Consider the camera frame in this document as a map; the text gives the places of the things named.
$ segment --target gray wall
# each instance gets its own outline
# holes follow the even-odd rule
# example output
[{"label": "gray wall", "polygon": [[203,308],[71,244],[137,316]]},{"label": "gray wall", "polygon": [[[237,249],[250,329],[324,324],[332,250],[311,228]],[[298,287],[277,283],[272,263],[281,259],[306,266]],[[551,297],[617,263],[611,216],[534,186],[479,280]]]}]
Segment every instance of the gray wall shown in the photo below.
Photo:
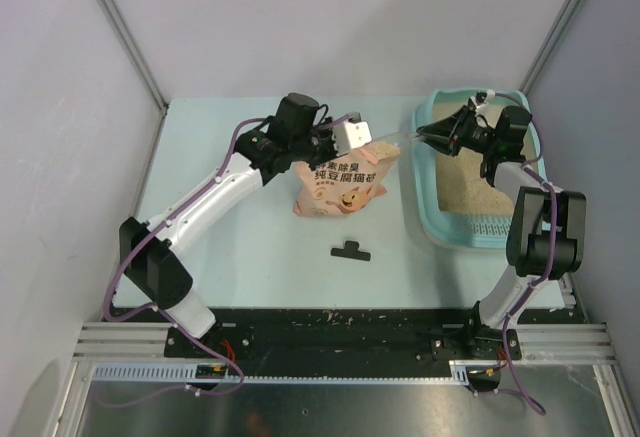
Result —
[{"label": "gray wall", "polygon": [[640,0],[587,0],[530,95],[550,177],[588,199],[578,287],[640,405]]},{"label": "gray wall", "polygon": [[563,2],[118,0],[172,97],[515,87]]},{"label": "gray wall", "polygon": [[159,117],[95,0],[0,0],[0,22],[0,435],[32,437],[99,309]]}]

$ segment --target cat litter bag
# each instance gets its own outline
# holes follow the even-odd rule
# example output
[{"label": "cat litter bag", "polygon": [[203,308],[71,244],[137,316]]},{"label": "cat litter bag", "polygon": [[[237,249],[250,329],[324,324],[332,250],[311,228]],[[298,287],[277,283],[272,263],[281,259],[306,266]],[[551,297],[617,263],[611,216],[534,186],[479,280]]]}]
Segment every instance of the cat litter bag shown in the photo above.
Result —
[{"label": "cat litter bag", "polygon": [[382,179],[398,159],[401,149],[389,142],[374,141],[311,170],[296,164],[302,190],[293,211],[304,217],[349,215],[387,193]]}]

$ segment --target table surface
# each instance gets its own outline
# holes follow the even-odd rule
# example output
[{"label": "table surface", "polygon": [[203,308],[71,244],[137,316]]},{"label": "table surface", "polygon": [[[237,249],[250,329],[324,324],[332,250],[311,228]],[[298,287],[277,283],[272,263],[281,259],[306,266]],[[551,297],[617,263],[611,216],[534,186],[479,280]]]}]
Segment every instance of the table surface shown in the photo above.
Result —
[{"label": "table surface", "polygon": [[[361,112],[373,137],[410,130],[426,96],[324,99],[331,115]],[[273,114],[280,97],[174,99],[171,102],[138,218],[163,211],[222,161],[235,125]],[[231,209],[197,242],[184,263],[211,307],[445,308],[471,307],[506,266],[504,251],[450,249],[420,224],[410,152],[384,180],[387,195],[346,217],[302,218],[292,211],[301,187],[295,170]],[[330,256],[345,240],[371,252],[370,262]],[[148,299],[122,279],[114,304]],[[563,307],[557,284],[531,307]]]}]

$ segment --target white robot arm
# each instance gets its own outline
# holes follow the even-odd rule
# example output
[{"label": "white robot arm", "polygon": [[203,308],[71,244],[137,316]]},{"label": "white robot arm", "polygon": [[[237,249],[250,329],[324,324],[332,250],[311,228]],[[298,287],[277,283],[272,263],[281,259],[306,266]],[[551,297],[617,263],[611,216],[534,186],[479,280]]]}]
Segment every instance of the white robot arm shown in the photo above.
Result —
[{"label": "white robot arm", "polygon": [[[122,270],[193,337],[202,337],[215,316],[193,290],[193,279],[181,263],[190,246],[230,208],[293,162],[304,161],[313,168],[371,141],[359,114],[337,120],[323,116],[314,124],[323,108],[326,116],[326,106],[289,94],[275,116],[257,119],[257,127],[240,135],[238,127],[223,165],[179,202],[147,223],[131,217],[121,225]],[[105,314],[111,298],[108,292]]]},{"label": "white robot arm", "polygon": [[443,154],[456,156],[461,148],[481,153],[480,176],[515,204],[506,247],[509,265],[476,304],[466,329],[464,338],[473,347],[480,334],[487,342],[499,341],[501,330],[506,335],[536,292],[580,267],[584,247],[585,196],[553,187],[525,162],[521,152],[531,114],[524,106],[507,106],[495,128],[486,125],[479,112],[490,93],[478,92],[454,115],[417,129],[425,143]]}]

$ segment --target cartoon character on bag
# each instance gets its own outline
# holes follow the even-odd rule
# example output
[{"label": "cartoon character on bag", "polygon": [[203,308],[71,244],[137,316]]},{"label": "cartoon character on bag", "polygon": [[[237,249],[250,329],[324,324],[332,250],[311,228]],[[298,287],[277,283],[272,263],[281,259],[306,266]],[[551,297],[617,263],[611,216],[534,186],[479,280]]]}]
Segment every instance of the cartoon character on bag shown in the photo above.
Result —
[{"label": "cartoon character on bag", "polygon": [[369,187],[367,190],[360,190],[360,186],[351,189],[349,192],[345,192],[340,196],[338,202],[331,202],[327,200],[327,205],[335,205],[338,210],[343,214],[352,214],[358,210],[366,207],[369,201],[373,197],[384,195],[387,193],[387,189],[383,186],[377,186],[374,195],[371,195],[373,187]]}]

